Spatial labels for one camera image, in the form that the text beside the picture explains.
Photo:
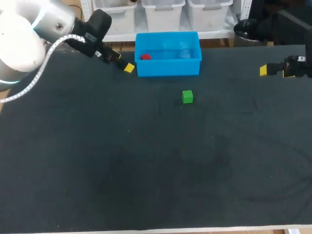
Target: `green cube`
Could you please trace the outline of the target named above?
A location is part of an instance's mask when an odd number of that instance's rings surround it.
[[[193,103],[193,92],[191,90],[183,91],[182,101],[184,104]]]

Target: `blue plastic box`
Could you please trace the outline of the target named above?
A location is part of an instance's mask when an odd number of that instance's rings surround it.
[[[141,60],[149,54],[152,60]],[[139,77],[196,76],[202,60],[197,32],[139,33],[135,61]]]

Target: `white plastic bin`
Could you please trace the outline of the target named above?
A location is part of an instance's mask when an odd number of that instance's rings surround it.
[[[128,0],[92,0],[94,10],[101,9],[112,17],[108,35],[133,33],[135,31],[135,8]]]
[[[185,0],[142,0],[150,32],[179,31]]]
[[[192,29],[198,32],[223,28],[233,0],[188,0],[187,8]]]

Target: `table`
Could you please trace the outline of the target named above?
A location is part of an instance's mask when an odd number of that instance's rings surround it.
[[[199,77],[144,79],[57,51],[0,114],[0,233],[311,224],[312,81],[259,77],[293,54],[203,50]]]

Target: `white cable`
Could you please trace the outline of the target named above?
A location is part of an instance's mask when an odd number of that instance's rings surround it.
[[[80,42],[83,42],[83,43],[86,43],[86,40],[84,37],[81,37],[81,36],[78,36],[78,35],[74,35],[74,34],[68,34],[68,35],[65,35],[63,37],[61,37],[60,39],[58,39],[52,46],[51,48],[49,49],[41,67],[39,68],[39,71],[37,72],[35,78],[33,79],[33,81],[25,88],[23,89],[21,92],[19,92],[18,94],[15,94],[11,97],[7,97],[5,99],[0,99],[0,103],[7,103],[7,102],[10,102],[10,101],[13,101],[13,100],[16,100],[18,98],[20,98],[21,96],[24,96],[25,94],[27,94],[34,86],[35,84],[38,82],[38,80],[40,79],[51,55],[53,54],[53,52],[55,51],[55,49],[61,44],[63,43],[64,41],[68,40],[68,39],[74,39],[74,40],[77,40],[77,41],[80,41]]]

